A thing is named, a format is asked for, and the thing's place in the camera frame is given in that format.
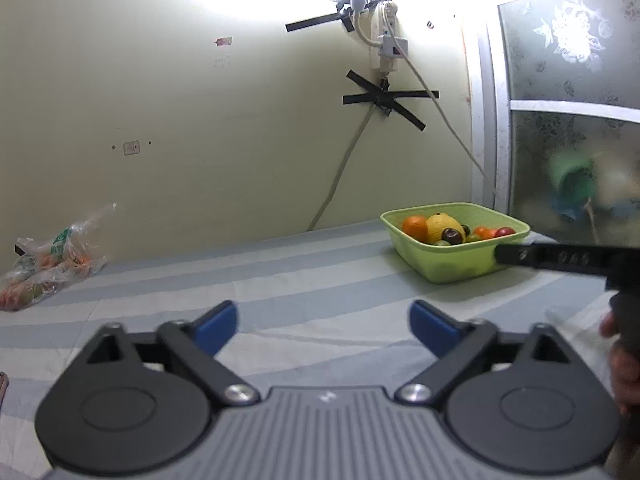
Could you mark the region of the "person right hand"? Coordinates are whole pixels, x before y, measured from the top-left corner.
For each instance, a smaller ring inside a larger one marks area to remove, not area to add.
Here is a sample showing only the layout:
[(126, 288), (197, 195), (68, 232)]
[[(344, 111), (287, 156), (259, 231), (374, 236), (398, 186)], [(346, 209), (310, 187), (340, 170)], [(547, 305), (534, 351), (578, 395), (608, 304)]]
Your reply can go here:
[(616, 339), (608, 352), (612, 395), (620, 412), (628, 415), (640, 401), (639, 361), (620, 344), (620, 330), (612, 312), (605, 315), (599, 332), (605, 339)]

